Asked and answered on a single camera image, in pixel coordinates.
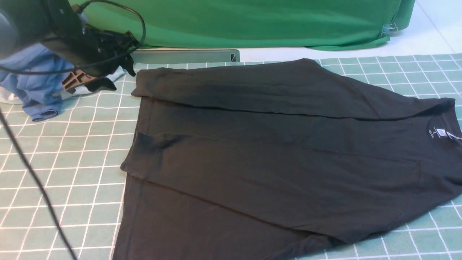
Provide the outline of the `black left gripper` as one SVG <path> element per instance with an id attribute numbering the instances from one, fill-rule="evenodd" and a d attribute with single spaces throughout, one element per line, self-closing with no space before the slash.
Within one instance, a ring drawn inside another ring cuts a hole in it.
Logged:
<path id="1" fill-rule="evenodd" d="M 130 31 L 119 33 L 85 27 L 76 36 L 52 35 L 43 41 L 43 45 L 74 65 L 76 70 L 90 75 L 85 77 L 85 87 L 92 93 L 116 91 L 114 82 L 105 76 L 120 66 L 132 77 L 136 76 L 130 52 L 140 45 Z"/>

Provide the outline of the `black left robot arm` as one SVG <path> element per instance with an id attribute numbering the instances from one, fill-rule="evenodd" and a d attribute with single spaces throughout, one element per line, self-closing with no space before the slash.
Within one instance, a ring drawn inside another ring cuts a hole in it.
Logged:
<path id="1" fill-rule="evenodd" d="M 133 13 L 140 20 L 142 36 L 137 40 L 127 31 L 118 33 L 98 29 L 83 21 L 81 15 L 93 0 L 70 5 L 67 0 L 2 0 L 1 58 L 5 59 L 37 43 L 73 65 L 72 69 L 26 72 L 1 66 L 1 70 L 20 75 L 64 75 L 63 88 L 74 93 L 86 86 L 91 92 L 115 91 L 107 79 L 118 68 L 136 76 L 131 54 L 146 37 L 145 21 L 140 13 L 119 3 L 105 4 Z"/>

